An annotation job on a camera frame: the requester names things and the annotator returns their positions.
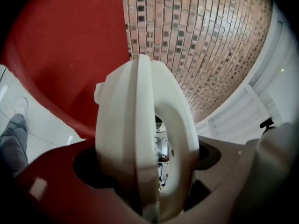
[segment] white floor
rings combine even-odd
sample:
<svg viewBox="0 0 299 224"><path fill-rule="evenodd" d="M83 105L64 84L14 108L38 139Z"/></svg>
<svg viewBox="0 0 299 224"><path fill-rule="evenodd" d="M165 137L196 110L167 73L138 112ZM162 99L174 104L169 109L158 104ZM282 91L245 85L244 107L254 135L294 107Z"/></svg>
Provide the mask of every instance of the white floor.
<svg viewBox="0 0 299 224"><path fill-rule="evenodd" d="M28 100L26 121L29 126L27 141L29 163L48 150L82 141L72 128L42 107L2 65L0 65L0 134L14 115L14 105L21 97Z"/></svg>

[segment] white 3d printed part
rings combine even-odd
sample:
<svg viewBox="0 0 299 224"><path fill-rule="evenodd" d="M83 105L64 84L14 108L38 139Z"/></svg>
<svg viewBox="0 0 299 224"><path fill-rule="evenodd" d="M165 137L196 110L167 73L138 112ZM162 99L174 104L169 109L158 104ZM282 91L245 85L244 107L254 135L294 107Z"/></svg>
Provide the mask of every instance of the white 3d printed part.
<svg viewBox="0 0 299 224"><path fill-rule="evenodd" d="M139 198L142 216L166 221L179 214L189 194L199 157L194 121L171 72L139 55L97 84L96 151L102 172L114 177L129 204ZM170 149L169 176L158 191L155 115L165 124Z"/></svg>

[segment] red plastic surface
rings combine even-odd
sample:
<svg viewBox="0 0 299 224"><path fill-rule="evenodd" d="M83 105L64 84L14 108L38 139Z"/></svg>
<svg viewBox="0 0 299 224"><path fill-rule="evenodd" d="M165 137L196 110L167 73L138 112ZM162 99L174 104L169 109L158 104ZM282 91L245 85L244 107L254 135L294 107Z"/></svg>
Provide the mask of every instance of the red plastic surface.
<svg viewBox="0 0 299 224"><path fill-rule="evenodd" d="M95 136L95 85L128 60L122 0L30 0L1 57L28 92L82 138Z"/></svg>
<svg viewBox="0 0 299 224"><path fill-rule="evenodd" d="M19 186L27 193L37 177L47 182L41 200L31 201L53 223L147 223L114 189L92 188L76 176L74 158L94 144L90 139L44 153L17 176Z"/></svg>

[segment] curved brick wall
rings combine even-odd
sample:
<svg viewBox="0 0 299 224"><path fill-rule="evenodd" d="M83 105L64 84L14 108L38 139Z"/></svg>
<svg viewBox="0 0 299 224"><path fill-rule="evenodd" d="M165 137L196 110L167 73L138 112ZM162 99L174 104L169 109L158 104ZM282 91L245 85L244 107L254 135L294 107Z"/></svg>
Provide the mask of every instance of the curved brick wall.
<svg viewBox="0 0 299 224"><path fill-rule="evenodd" d="M219 107L253 66L265 41L270 0L123 0L131 58L170 69L195 123Z"/></svg>

